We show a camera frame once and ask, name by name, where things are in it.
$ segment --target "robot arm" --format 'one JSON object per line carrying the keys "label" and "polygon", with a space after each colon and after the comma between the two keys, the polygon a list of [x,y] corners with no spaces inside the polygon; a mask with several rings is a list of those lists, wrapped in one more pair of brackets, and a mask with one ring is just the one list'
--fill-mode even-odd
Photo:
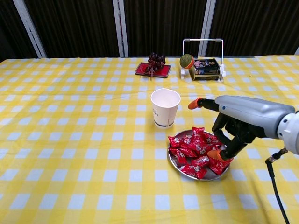
{"label": "robot arm", "polygon": [[[299,154],[299,114],[293,106],[238,96],[195,101],[197,107],[220,112],[212,131],[227,146],[220,152],[222,159],[236,156],[255,137],[284,140],[287,150]],[[234,136],[232,140],[223,134],[224,127]]]}

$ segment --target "metal plate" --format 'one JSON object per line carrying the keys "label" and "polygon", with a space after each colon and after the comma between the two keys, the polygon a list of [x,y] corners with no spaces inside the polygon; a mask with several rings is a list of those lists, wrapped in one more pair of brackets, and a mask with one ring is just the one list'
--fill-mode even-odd
{"label": "metal plate", "polygon": [[[175,137],[177,138],[182,138],[185,134],[189,134],[189,135],[193,135],[193,131],[192,130],[186,130],[186,131],[182,131],[180,133],[178,133]],[[176,158],[170,154],[169,152],[169,148],[170,148],[170,143],[168,145],[168,159],[170,161],[170,163],[173,165],[173,167],[181,174],[181,175],[184,175],[184,176],[187,176],[191,179],[194,179],[194,180],[197,180],[197,181],[213,181],[213,180],[216,180],[220,177],[222,177],[227,171],[228,171],[228,168],[229,166],[223,171],[223,173],[221,175],[217,175],[215,174],[213,171],[211,171],[209,168],[207,168],[207,173],[206,175],[204,176],[203,179],[197,179],[196,177],[194,176],[190,176],[188,174],[185,174],[184,172],[182,172],[178,167],[177,167],[177,164],[176,164]]]}

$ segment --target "yellow checkered tablecloth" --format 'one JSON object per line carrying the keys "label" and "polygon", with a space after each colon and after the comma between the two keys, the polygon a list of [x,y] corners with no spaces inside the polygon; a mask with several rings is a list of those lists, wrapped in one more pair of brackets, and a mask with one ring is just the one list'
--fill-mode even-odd
{"label": "yellow checkered tablecloth", "polygon": [[[189,111],[197,96],[239,95],[299,108],[299,56],[225,59],[224,83],[135,75],[145,58],[6,60],[0,63],[0,223],[283,223],[264,160],[283,147],[256,139],[219,181],[181,177],[167,136],[210,131],[217,116]],[[153,123],[151,93],[177,91],[175,125]],[[299,157],[274,163],[291,223],[299,220]]]}

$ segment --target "paper cup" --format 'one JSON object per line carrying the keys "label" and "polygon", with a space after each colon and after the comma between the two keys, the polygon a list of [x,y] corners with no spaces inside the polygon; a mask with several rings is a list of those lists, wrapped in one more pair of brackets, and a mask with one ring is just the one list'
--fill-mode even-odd
{"label": "paper cup", "polygon": [[180,95],[169,89],[158,89],[150,96],[153,103],[154,122],[159,128],[171,127],[174,123]]}

